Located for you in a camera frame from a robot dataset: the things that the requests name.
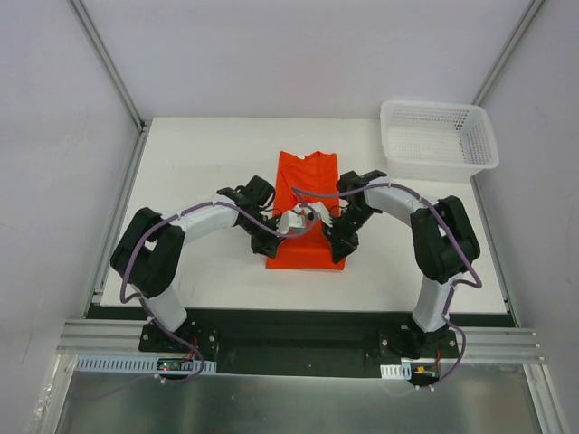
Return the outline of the orange t shirt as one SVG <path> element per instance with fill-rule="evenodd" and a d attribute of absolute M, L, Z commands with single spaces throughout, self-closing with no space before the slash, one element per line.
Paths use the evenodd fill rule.
<path fill-rule="evenodd" d="M 316 151 L 307 156 L 280 152 L 276 174 L 274 208 L 280 212 L 293 209 L 298 197 L 297 187 L 308 193 L 336 193 L 338 180 L 337 154 Z M 322 233 L 322 222 L 297 238 L 284 240 L 275 259 L 267 259 L 268 269 L 343 270 L 346 262 L 332 260 L 330 243 Z"/>

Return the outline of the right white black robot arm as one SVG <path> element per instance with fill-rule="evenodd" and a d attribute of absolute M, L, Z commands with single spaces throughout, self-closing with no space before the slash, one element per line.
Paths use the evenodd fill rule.
<path fill-rule="evenodd" d="M 430 200 L 378 170 L 347 172 L 337 190 L 346 209 L 322 224 L 335 263 L 357 249 L 357 232 L 375 214 L 386 213 L 410 228 L 422 284 L 408 325 L 387 338 L 387 348 L 411 359 L 428 356 L 449 331 L 455 288 L 482 287 L 472 267 L 480 246 L 462 201 L 453 195 Z"/>

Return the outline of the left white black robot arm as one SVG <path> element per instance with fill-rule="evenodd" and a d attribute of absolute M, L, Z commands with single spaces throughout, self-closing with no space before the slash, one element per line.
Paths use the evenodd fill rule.
<path fill-rule="evenodd" d="M 279 219 L 266 215 L 274 199 L 274 187 L 255 175 L 246 185 L 220 189 L 212 200 L 172 215 L 139 209 L 109 260 L 122 278 L 120 301 L 143 302 L 163 326 L 162 344 L 173 352 L 185 350 L 192 332 L 184 325 L 187 313 L 173 288 L 183 248 L 213 232 L 240 227 L 249 234 L 253 253 L 273 259 L 283 241 Z"/>

